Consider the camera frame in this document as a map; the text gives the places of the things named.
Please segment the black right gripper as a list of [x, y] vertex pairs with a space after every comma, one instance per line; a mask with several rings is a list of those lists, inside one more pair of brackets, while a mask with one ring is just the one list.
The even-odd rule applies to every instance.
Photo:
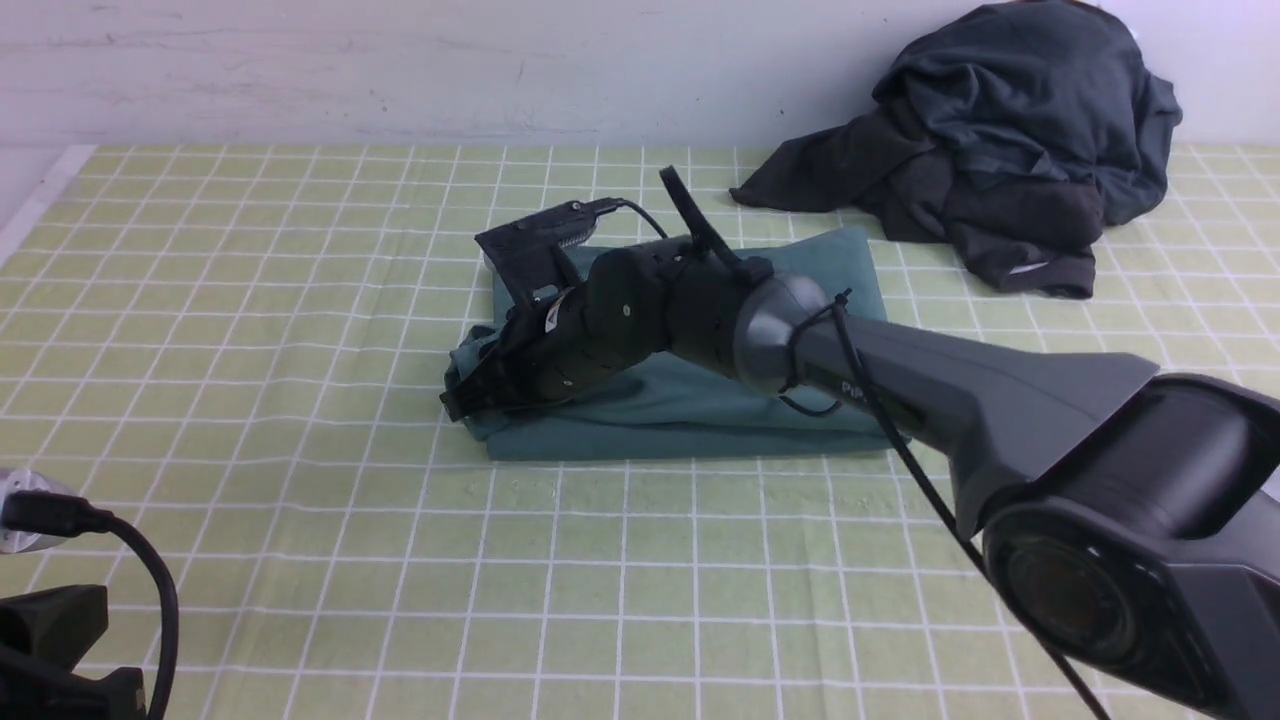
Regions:
[[554, 299], [515, 309], [477, 342], [472, 369], [445, 383], [451, 420], [562, 404], [671, 345], [666, 306], [684, 245], [613, 249]]

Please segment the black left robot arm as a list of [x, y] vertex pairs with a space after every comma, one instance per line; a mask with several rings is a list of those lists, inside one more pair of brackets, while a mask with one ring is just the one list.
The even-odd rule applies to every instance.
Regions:
[[3, 719], [146, 719], [143, 674], [76, 675], [109, 628], [108, 588], [63, 585], [1, 601]]

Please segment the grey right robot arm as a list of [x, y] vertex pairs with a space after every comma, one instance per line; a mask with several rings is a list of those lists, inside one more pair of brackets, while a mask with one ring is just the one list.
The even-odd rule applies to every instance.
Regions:
[[553, 249], [452, 420], [561, 404], [659, 352], [805, 387], [943, 454], [952, 533], [1048, 651], [1215, 719], [1277, 716], [1277, 400], [1130, 354], [1032, 354], [851, 316], [763, 258]]

